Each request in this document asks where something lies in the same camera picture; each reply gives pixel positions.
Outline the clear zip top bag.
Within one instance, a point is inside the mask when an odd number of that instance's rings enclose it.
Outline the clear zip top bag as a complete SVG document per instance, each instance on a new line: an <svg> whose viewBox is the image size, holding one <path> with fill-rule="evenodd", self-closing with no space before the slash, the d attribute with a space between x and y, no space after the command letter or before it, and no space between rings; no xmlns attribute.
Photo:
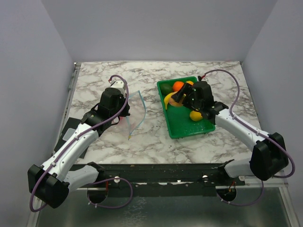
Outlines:
<svg viewBox="0 0 303 227"><path fill-rule="evenodd" d="M146 105L140 90L129 95L128 104L130 106L129 123L126 126L118 124L118 129L128 140L133 136L134 131L139 129L146 117Z"/></svg>

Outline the peach with green leaf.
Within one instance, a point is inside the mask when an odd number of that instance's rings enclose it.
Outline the peach with green leaf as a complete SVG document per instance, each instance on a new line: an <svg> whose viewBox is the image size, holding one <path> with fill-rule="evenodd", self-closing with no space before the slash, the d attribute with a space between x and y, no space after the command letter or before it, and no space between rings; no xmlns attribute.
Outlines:
<svg viewBox="0 0 303 227"><path fill-rule="evenodd" d="M182 107L184 99L182 98L179 102L176 102L173 98L169 99L169 104L174 107Z"/></svg>

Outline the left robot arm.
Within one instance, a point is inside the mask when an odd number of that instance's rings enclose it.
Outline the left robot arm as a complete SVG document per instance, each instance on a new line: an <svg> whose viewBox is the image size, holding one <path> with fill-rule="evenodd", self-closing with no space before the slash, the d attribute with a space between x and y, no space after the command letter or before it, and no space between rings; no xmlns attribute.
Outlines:
<svg viewBox="0 0 303 227"><path fill-rule="evenodd" d="M120 177L108 177L105 170L91 162L83 168L72 171L71 167L86 148L97 140L108 128L114 125L115 118L129 115L128 86L123 82L112 84L101 95L100 102L87 112L81 122L61 146L61 148L41 166L32 165L28 172L30 210L38 212L33 206L34 197L52 208L59 207L69 193L87 184L95 187Z"/></svg>

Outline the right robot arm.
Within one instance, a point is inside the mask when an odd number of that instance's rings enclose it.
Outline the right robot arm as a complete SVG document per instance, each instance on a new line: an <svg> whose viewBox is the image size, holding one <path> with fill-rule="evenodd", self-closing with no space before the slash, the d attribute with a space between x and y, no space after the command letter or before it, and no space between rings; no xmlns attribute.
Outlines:
<svg viewBox="0 0 303 227"><path fill-rule="evenodd" d="M251 158L224 164L224 170L217 174L221 184L228 185L238 176L255 176L266 181L288 166L283 137L268 134L237 117L227 105L214 100L207 82L186 83L169 101L200 112L203 119L224 128L251 150Z"/></svg>

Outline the yellow banana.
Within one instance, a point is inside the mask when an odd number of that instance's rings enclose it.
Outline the yellow banana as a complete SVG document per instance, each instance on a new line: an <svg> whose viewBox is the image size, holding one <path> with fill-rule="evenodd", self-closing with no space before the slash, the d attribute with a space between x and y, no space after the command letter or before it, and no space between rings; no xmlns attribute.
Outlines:
<svg viewBox="0 0 303 227"><path fill-rule="evenodd" d="M165 106L165 110L168 109L169 100L170 100L170 98L171 98L175 93L176 93L176 92L171 92L171 93L169 93L169 94L167 94L167 95L165 96L165 98L164 98L164 100L163 100L164 106Z"/></svg>

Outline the orange fruit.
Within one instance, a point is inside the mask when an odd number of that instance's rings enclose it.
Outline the orange fruit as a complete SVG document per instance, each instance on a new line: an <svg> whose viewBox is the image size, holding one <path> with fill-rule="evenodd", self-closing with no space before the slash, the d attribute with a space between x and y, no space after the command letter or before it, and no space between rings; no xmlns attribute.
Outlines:
<svg viewBox="0 0 303 227"><path fill-rule="evenodd" d="M173 86L172 86L173 91L174 91L174 92L178 92L178 91L183 87L183 85L184 85L184 82L182 82L182 81L176 81L176 82L173 84Z"/></svg>

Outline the green avocado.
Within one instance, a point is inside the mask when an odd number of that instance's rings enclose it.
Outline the green avocado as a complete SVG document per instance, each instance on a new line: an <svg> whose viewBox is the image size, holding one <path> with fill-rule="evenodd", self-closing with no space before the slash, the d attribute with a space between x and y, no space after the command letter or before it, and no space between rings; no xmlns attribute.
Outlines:
<svg viewBox="0 0 303 227"><path fill-rule="evenodd" d="M170 93L172 93L173 92L173 88L172 88L172 86L171 85L169 85L169 84L161 84L160 85L160 91L161 91L161 93L163 94L163 95L168 95L168 94L170 94Z"/></svg>

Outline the yellow orange mango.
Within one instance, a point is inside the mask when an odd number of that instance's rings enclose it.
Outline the yellow orange mango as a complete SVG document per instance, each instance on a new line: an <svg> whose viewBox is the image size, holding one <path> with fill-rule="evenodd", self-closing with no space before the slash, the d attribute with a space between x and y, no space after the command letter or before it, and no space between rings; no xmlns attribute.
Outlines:
<svg viewBox="0 0 303 227"><path fill-rule="evenodd" d="M186 81L187 84L190 84L191 86L194 84L193 81Z"/></svg>

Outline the yellow lemon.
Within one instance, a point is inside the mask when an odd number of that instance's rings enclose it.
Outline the yellow lemon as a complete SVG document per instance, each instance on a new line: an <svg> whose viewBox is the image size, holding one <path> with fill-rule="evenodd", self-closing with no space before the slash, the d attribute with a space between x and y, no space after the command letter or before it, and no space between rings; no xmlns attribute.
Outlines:
<svg viewBox="0 0 303 227"><path fill-rule="evenodd" d="M201 113L197 111L191 111L189 117L194 122L198 122L203 119Z"/></svg>

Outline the green plastic tray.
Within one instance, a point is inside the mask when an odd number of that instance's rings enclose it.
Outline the green plastic tray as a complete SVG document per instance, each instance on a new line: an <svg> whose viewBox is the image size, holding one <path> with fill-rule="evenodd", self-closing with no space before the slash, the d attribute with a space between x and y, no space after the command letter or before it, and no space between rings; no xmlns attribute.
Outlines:
<svg viewBox="0 0 303 227"><path fill-rule="evenodd" d="M160 102L162 105L163 113L165 116L165 121L167 124L169 136L172 139L179 139L199 134L210 133L215 130L215 126L206 119L202 119L200 121L193 121L190 119L190 109L185 107L174 107L168 105L168 108L165 108L164 97L165 95L161 92L160 87L163 84L168 84L173 86L175 82L181 81L192 81L197 82L196 77L184 77L177 79L168 79L168 80L160 80L157 82L158 93L160 96Z"/></svg>

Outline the metal table edge rail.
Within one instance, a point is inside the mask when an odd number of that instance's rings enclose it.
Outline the metal table edge rail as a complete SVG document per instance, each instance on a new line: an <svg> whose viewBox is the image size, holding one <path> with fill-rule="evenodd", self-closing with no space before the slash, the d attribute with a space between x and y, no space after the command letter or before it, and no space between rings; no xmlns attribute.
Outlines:
<svg viewBox="0 0 303 227"><path fill-rule="evenodd" d="M64 108L64 111L63 111L63 116L62 116L62 120L61 120L61 123L60 123L59 133L58 133L58 136L57 136L57 139L56 139L55 146L56 146L56 144L59 140L60 134L61 134L68 118L70 117L69 115L70 115L71 104L72 104L74 92L75 92L75 89L76 89L77 80L78 80L78 77L79 77L81 63L80 62L75 62L74 66L75 66L75 68L74 68L74 72L71 76L70 84L68 86L67 101L66 101L65 108ZM56 152L54 152L54 149L53 149L51 157L54 157L55 153Z"/></svg>

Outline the black mounting rail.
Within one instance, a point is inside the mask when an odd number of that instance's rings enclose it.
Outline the black mounting rail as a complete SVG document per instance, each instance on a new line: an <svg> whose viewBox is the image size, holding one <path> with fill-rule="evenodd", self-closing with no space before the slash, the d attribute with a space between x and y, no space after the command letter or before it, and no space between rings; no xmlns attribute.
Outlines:
<svg viewBox="0 0 303 227"><path fill-rule="evenodd" d="M90 191L108 192L111 197L215 196L216 187L244 186L238 178L223 172L222 164L98 164L97 181L121 177L108 184L86 184Z"/></svg>

